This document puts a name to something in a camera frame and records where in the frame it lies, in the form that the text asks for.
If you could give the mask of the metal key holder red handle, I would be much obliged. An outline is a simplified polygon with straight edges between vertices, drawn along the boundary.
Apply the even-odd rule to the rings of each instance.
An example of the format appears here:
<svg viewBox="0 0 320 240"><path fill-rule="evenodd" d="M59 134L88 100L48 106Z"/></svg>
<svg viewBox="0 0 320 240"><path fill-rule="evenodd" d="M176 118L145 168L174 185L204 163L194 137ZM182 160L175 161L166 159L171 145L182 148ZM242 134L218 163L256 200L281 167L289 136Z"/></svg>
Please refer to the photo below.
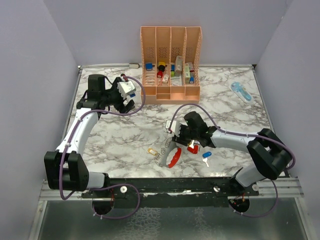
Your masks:
<svg viewBox="0 0 320 240"><path fill-rule="evenodd" d="M182 148L171 137L157 145L156 151L157 165L169 169L177 164L182 155Z"/></svg>

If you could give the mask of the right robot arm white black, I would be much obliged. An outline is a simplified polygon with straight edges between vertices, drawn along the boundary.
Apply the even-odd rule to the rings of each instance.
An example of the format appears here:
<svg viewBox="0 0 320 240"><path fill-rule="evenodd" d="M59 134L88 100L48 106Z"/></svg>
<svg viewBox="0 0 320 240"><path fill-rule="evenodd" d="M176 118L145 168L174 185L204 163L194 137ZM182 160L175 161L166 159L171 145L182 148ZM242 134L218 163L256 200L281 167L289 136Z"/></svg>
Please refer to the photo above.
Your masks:
<svg viewBox="0 0 320 240"><path fill-rule="evenodd" d="M260 180L276 180L291 162L292 156L280 139L268 128L248 135L225 133L215 126L208 126L195 111L184 116L186 124L168 120L165 128L173 133L172 140L187 146L192 140L202 147L227 148L247 153L253 163L239 169L231 178L229 189L240 196L248 186Z"/></svg>

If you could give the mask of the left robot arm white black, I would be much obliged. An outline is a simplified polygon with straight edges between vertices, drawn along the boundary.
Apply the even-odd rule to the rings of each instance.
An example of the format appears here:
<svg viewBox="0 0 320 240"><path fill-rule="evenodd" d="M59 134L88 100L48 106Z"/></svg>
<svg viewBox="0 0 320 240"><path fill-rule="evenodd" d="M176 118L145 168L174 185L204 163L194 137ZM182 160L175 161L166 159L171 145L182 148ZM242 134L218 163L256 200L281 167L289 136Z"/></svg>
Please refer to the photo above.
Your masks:
<svg viewBox="0 0 320 240"><path fill-rule="evenodd" d="M123 76L116 77L109 89L107 77L91 74L87 90L76 103L74 121L55 151L44 156L44 165L49 187L52 190L85 191L93 189L97 196L106 197L111 190L105 173L89 171L82 155L93 127L105 110L114 107L120 114L127 114L135 107L135 102L127 97L135 96L136 87Z"/></svg>

